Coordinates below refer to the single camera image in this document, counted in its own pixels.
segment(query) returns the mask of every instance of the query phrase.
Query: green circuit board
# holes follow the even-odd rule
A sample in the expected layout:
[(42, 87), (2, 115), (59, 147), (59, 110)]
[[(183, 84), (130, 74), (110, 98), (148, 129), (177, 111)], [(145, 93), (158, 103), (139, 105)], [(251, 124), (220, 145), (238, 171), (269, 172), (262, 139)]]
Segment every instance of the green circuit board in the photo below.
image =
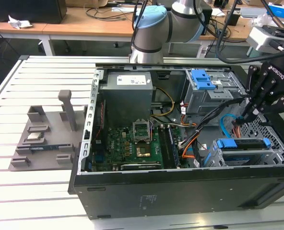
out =
[[(134, 141), (133, 127), (112, 127), (108, 130), (106, 150), (101, 162), (93, 162), (97, 171), (118, 171), (123, 164), (161, 164), (164, 168), (158, 127), (151, 131), (151, 141)], [(136, 128), (136, 136), (147, 136), (144, 127)], [(173, 129), (174, 142), (180, 140), (180, 130)]]
[[(107, 154), (106, 161), (109, 163), (113, 162), (124, 162), (124, 163), (139, 163), (139, 162), (159, 162), (162, 163), (162, 156), (160, 151), (160, 143), (158, 138), (157, 129), (152, 131), (153, 140), (150, 142), (139, 141), (135, 143), (133, 141), (133, 129), (130, 128), (110, 128), (107, 138)], [(137, 148), (139, 146), (149, 146), (150, 156), (138, 157)]]

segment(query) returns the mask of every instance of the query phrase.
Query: black cable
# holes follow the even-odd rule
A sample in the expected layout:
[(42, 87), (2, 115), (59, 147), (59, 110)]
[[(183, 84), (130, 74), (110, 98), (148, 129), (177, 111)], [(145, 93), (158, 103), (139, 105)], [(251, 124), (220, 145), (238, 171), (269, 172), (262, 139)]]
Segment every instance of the black cable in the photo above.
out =
[[(193, 9), (194, 9), (194, 12), (196, 14), (196, 17), (199, 19), (200, 23), (204, 26), (204, 28), (214, 37), (216, 38), (219, 38), (214, 32), (211, 31), (211, 29), (209, 29), (207, 27), (207, 25), (205, 24), (205, 22), (203, 22), (203, 20), (201, 19), (199, 13), (198, 13), (198, 10), (196, 8), (196, 3), (195, 3), (195, 0), (193, 0)], [(234, 41), (234, 40), (225, 40), (226, 42), (230, 42), (230, 43), (241, 43), (241, 42), (246, 42), (246, 40), (240, 40), (240, 41)]]
[[(94, 15), (89, 14), (89, 11), (94, 10), (94, 9), (96, 10), (96, 13)], [(117, 15), (113, 15), (113, 16), (109, 16), (109, 17), (96, 17), (96, 15), (98, 13), (106, 13), (108, 11), (99, 12), (96, 8), (89, 8), (89, 9), (87, 9), (85, 11), (85, 14), (87, 16), (91, 17), (91, 18), (95, 18), (95, 19), (102, 20), (102, 21), (111, 21), (111, 22), (113, 22), (113, 21), (124, 20), (124, 18), (121, 18), (121, 16), (125, 16), (126, 17), (126, 14), (130, 14), (131, 13), (131, 12), (127, 12), (127, 13), (117, 14)]]
[[(140, 13), (139, 13), (137, 22), (136, 22), (136, 26), (134, 26), (133, 34), (132, 34), (132, 37), (131, 37), (131, 46), (134, 45), (134, 39), (135, 39), (135, 36), (136, 36), (136, 34), (137, 34), (137, 31), (138, 31), (139, 22), (140, 22), (140, 20), (141, 20), (141, 18), (142, 18), (142, 15), (143, 15), (143, 13), (144, 13), (144, 10), (145, 10), (145, 8), (146, 8), (146, 6), (147, 6), (147, 2), (148, 2), (148, 0), (144, 0), (143, 4), (142, 4), (142, 6), (141, 6), (141, 10), (140, 10)], [(137, 14), (137, 9), (136, 9), (136, 8), (135, 8), (133, 14), (135, 15), (134, 18), (136, 18), (136, 14)]]
[(249, 57), (249, 58), (244, 58), (244, 59), (227, 59), (227, 58), (225, 58), (221, 55), (220, 45), (221, 45), (221, 42), (223, 40), (224, 32), (227, 28), (227, 25), (229, 24), (229, 22), (231, 20), (231, 15), (234, 13), (236, 6), (237, 6), (237, 1), (234, 1), (232, 9), (231, 9), (230, 13), (227, 15), (228, 18), (226, 20), (226, 23), (225, 23), (225, 25), (222, 29), (222, 32), (221, 32), (221, 34), (218, 38), (217, 45), (215, 47), (215, 53), (216, 53), (217, 57), (221, 61), (223, 61), (227, 64), (241, 64), (241, 63), (248, 63), (248, 62), (253, 62), (253, 61), (265, 61), (265, 60), (268, 60), (268, 59), (284, 57), (284, 52), (277, 53), (277, 54), (264, 55), (264, 56), (261, 56), (261, 57)]
[(185, 143), (190, 142), (193, 138), (195, 138), (197, 135), (199, 135), (200, 131), (204, 128), (206, 124), (208, 124), (212, 119), (220, 115), (220, 113), (228, 106), (232, 104), (237, 104), (241, 103), (244, 100), (244, 98), (235, 98), (229, 101), (226, 101), (222, 104), (220, 104), (218, 107), (207, 113), (202, 120), (198, 123), (197, 126), (195, 126), (193, 134), (186, 138), (183, 142), (182, 145), (185, 145)]
[(13, 48), (13, 46), (11, 46), (11, 44), (7, 41), (7, 39), (5, 39), (1, 34), (0, 34), (0, 37), (3, 38), (3, 39), (8, 43), (8, 45), (12, 48), (12, 50), (13, 50), (18, 56), (20, 56), (20, 54), (16, 51), (16, 49)]
[(262, 2), (263, 6), (266, 8), (266, 10), (268, 11), (269, 15), (272, 17), (272, 20), (275, 22), (275, 24), (279, 28), (284, 28), (284, 23), (282, 23), (282, 21), (274, 15), (274, 13), (270, 9), (268, 3), (265, 0), (260, 0), (260, 1)]

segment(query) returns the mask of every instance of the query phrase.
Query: desk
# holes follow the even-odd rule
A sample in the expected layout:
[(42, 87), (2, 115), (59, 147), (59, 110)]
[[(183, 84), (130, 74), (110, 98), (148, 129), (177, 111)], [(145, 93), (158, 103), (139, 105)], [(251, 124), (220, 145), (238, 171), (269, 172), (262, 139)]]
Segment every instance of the desk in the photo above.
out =
[[(119, 12), (107, 12), (105, 15), (119, 14)], [(217, 17), (219, 22), (224, 23), (225, 18)], [(248, 19), (239, 18), (237, 26), (230, 26), (232, 31), (231, 40), (244, 40), (247, 38), (250, 27)], [(5, 38), (40, 39), (46, 55), (55, 55), (51, 40), (81, 40), (81, 41), (114, 41), (129, 42), (132, 35), (131, 22), (104, 22), (88, 17), (83, 8), (68, 8), (67, 15), (61, 24), (34, 23), (34, 26), (26, 29), (14, 29), (8, 23), (0, 23), (0, 33)], [(192, 44), (200, 44), (198, 57), (205, 57), (208, 46), (213, 40), (210, 34), (201, 36)], [(248, 46), (247, 43), (237, 43), (237, 46)]]
[[(222, 64), (214, 58), (208, 61)], [(212, 229), (213, 225), (234, 230), (284, 230), (284, 196), (261, 210), (90, 221), (78, 197), (67, 193), (70, 170), (8, 171), (29, 106), (40, 104), (45, 111), (62, 111), (58, 91), (69, 89), (74, 110), (83, 110), (90, 96), (91, 64), (127, 62), (126, 57), (31, 56), (15, 64), (0, 85), (0, 230)], [(203, 59), (171, 57), (164, 62), (205, 63)], [(249, 64), (243, 68), (247, 71)]]

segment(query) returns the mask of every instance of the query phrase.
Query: paper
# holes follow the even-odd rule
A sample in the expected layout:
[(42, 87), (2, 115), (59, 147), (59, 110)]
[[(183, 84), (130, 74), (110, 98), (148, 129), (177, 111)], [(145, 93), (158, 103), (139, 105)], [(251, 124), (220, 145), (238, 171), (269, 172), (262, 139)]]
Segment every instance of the paper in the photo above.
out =
[(13, 27), (13, 28), (16, 28), (16, 29), (20, 29), (20, 28), (26, 28), (26, 27), (31, 27), (32, 25), (30, 24), (29, 21), (25, 20), (25, 21), (19, 21), (19, 20), (16, 20), (14, 18), (11, 18), (9, 16), (9, 21), (8, 23)]
[(215, 17), (223, 17), (225, 16), (225, 13), (222, 12), (219, 8), (213, 8), (213, 12), (211, 13), (212, 16)]
[(118, 75), (117, 85), (146, 85), (145, 75)]

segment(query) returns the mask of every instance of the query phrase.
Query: case label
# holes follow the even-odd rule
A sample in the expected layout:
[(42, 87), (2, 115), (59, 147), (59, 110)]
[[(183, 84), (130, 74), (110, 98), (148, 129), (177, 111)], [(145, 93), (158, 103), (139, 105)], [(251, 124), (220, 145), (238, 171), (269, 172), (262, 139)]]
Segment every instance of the case label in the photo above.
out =
[(146, 85), (145, 75), (118, 75), (117, 85)]

